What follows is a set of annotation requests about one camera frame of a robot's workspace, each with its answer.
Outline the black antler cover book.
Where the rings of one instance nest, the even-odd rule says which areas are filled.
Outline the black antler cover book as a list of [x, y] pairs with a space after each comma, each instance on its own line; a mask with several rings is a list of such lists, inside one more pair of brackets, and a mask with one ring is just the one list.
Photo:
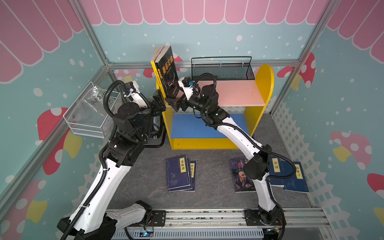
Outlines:
[[179, 61], [182, 61], [181, 58], [173, 54], [170, 45], [164, 46], [155, 61], [166, 98], [175, 99], [179, 93], [178, 69], [175, 64], [175, 62]]

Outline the yellow cartoon cover book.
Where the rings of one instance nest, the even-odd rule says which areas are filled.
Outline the yellow cartoon cover book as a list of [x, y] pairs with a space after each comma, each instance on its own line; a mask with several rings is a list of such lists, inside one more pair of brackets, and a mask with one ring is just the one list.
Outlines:
[[154, 53], [151, 57], [151, 66], [152, 66], [154, 73], [155, 73], [157, 89], [161, 91], [162, 97], [165, 98], [166, 97], [165, 91], [162, 87], [161, 78], [159, 77], [159, 73], [158, 73], [158, 68], [155, 64], [155, 61], [156, 61], [157, 57], [159, 56], [159, 54], [161, 53], [161, 51], [163, 50], [163, 48], [164, 48], [164, 46], [155, 48]]

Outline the dark blue thread-bound book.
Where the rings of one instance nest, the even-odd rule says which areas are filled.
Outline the dark blue thread-bound book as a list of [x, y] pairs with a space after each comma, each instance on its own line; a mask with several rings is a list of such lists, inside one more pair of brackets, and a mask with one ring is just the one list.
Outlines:
[[169, 192], [189, 190], [192, 187], [191, 164], [186, 155], [168, 158], [166, 169]]

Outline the old man cover book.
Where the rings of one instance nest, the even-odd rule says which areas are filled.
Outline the old man cover book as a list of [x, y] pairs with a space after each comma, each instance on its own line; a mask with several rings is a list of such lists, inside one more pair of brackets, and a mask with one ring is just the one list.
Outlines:
[[245, 174], [244, 167], [249, 162], [246, 158], [231, 158], [229, 159], [232, 181], [235, 192], [255, 192], [255, 185]]

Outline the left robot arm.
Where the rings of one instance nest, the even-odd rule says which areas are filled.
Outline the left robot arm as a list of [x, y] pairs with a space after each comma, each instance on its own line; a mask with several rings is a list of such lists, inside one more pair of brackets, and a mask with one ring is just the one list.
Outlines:
[[57, 228], [65, 240], [110, 240], [115, 232], [138, 224], [144, 229], [153, 224], [152, 207], [137, 201], [125, 209], [107, 213], [107, 207], [123, 178], [131, 170], [150, 138], [164, 135], [163, 120], [155, 117], [166, 110], [161, 90], [149, 101], [136, 82], [113, 82], [106, 90], [103, 107], [113, 120], [107, 144], [99, 152], [100, 169], [86, 196], [70, 217], [59, 221]]

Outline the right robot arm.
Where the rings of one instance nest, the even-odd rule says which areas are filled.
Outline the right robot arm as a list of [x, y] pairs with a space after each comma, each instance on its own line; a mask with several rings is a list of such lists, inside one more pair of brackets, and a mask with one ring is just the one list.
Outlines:
[[[191, 78], [181, 78], [176, 83], [176, 89], [183, 92], [180, 98], [166, 101], [176, 110], [186, 110], [188, 107], [200, 112], [200, 119], [206, 126], [214, 128], [232, 141], [244, 154], [248, 163], [243, 167], [246, 177], [254, 183], [258, 195], [257, 218], [264, 225], [271, 225], [279, 219], [282, 226], [286, 225], [283, 208], [276, 201], [271, 188], [271, 179], [289, 179], [295, 176], [297, 168], [288, 158], [272, 152], [268, 145], [262, 145], [242, 130], [229, 113], [219, 107], [217, 78], [204, 73], [193, 81]], [[286, 161], [292, 172], [285, 176], [270, 175], [269, 164], [275, 156]]]

